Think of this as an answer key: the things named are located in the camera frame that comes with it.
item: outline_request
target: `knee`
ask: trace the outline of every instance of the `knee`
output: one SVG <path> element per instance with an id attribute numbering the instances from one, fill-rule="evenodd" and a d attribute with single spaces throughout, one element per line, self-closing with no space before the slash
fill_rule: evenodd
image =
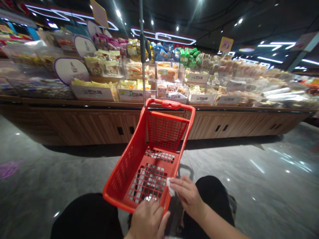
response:
<path id="1" fill-rule="evenodd" d="M 211 188 L 218 191 L 220 190 L 225 191 L 225 187 L 222 184 L 222 182 L 217 177 L 212 175 L 201 177 L 199 180 L 197 180 L 196 186 L 197 188 L 205 187 L 205 188 Z"/>

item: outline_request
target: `purple floor logo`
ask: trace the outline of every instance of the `purple floor logo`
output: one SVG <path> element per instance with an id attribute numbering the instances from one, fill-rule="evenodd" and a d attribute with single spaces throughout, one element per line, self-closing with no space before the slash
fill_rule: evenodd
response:
<path id="1" fill-rule="evenodd" d="M 6 162 L 4 164 L 0 165 L 0 179 L 7 178 L 14 174 L 18 170 L 19 164 L 22 163 L 22 161 L 19 162 Z"/>

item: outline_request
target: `ceiling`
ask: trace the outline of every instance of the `ceiling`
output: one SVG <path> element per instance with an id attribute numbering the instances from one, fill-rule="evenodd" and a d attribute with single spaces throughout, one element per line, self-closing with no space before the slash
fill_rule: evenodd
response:
<path id="1" fill-rule="evenodd" d="M 131 28 L 140 28 L 138 0 L 97 2 L 105 8 L 108 20 L 124 36 L 130 36 Z M 89 0 L 31 0 L 25 3 L 44 7 L 55 5 L 71 12 L 92 14 Z M 122 20 L 117 16 L 117 9 Z M 257 57 L 261 56 L 284 61 L 290 51 L 285 49 L 287 45 L 276 51 L 272 51 L 272 47 L 256 47 L 248 55 L 238 50 L 243 45 L 257 46 L 261 41 L 265 41 L 264 44 L 296 42 L 302 34 L 318 31 L 318 9 L 317 0 L 144 0 L 144 29 L 192 38 L 197 41 L 193 46 L 212 51 L 218 51 L 221 37 L 224 36 L 234 39 L 232 51 L 236 52 L 236 56 L 249 56 L 251 60 L 258 60 Z M 242 23 L 234 26 L 241 18 Z M 319 45 L 305 59 L 319 62 Z M 306 62 L 301 62 L 299 66 L 319 67 Z"/>

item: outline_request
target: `hand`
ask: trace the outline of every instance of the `hand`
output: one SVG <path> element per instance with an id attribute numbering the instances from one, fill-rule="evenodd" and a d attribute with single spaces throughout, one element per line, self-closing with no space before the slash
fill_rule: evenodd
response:
<path id="1" fill-rule="evenodd" d="M 206 217 L 206 204 L 199 195 L 196 185 L 187 177 L 170 179 L 170 186 L 174 189 L 188 215 L 197 223 Z"/>
<path id="2" fill-rule="evenodd" d="M 168 211 L 162 218 L 163 211 L 154 199 L 142 201 L 133 213 L 131 228 L 125 238 L 161 239 L 170 216 Z"/>

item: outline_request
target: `basket handle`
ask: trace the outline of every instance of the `basket handle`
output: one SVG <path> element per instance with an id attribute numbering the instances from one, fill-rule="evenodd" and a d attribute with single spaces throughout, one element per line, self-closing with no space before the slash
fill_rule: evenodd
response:
<path id="1" fill-rule="evenodd" d="M 195 111 L 195 108 L 190 105 L 184 105 L 176 101 L 159 100 L 159 99 L 153 99 L 153 98 L 149 98 L 146 100 L 146 108 L 148 108 L 151 103 L 161 104 L 163 107 L 173 109 L 173 110 L 178 110 L 182 108 L 182 109 L 189 110 L 190 112 Z"/>

